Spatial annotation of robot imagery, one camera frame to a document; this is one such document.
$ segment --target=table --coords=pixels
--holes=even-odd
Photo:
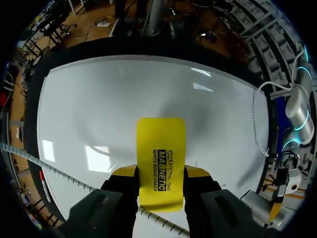
[[[43,59],[47,68],[35,72],[43,85],[30,88],[26,108],[25,124],[29,126],[24,141],[29,153],[38,153],[57,169],[101,187],[115,169],[136,163],[135,128],[140,118],[181,117],[187,130],[185,164],[207,170],[222,188],[238,197],[258,189],[265,157],[254,137],[251,84],[180,59],[145,55],[96,58],[109,55],[97,47],[105,41],[113,40],[75,46],[67,52],[68,59],[60,58],[59,63],[56,58],[61,54]],[[89,47],[95,49],[95,58]],[[83,49],[90,54],[79,56]],[[83,58],[92,59],[64,65]],[[38,106],[31,105],[36,99]],[[264,94],[259,94],[257,109],[265,146],[269,121]],[[54,174],[45,173],[45,177],[57,211],[67,218],[69,209],[87,192]],[[42,185],[35,184],[40,192]],[[158,215],[188,228],[184,211]],[[134,237],[163,235],[171,234],[137,215]]]

